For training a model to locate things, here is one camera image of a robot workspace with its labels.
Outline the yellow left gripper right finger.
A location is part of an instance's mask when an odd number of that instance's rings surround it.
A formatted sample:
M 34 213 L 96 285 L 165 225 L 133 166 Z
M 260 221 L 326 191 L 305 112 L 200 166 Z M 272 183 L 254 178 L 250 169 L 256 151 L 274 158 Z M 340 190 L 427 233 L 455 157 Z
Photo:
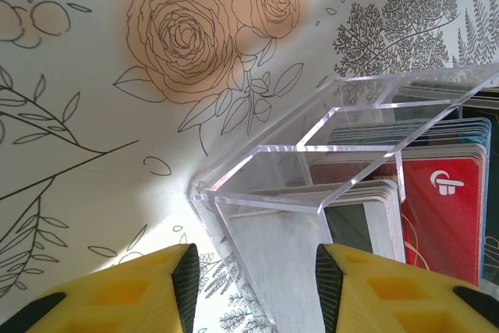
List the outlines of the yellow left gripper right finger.
M 496 332 L 498 301 L 447 275 L 320 244 L 315 278 L 326 332 Z

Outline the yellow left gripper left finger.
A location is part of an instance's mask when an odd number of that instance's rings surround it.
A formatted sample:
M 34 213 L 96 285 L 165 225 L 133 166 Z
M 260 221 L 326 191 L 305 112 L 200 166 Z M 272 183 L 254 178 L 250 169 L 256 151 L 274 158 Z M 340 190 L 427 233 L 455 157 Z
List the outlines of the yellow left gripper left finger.
M 191 332 L 200 282 L 195 244 L 177 244 L 58 285 L 3 332 Z

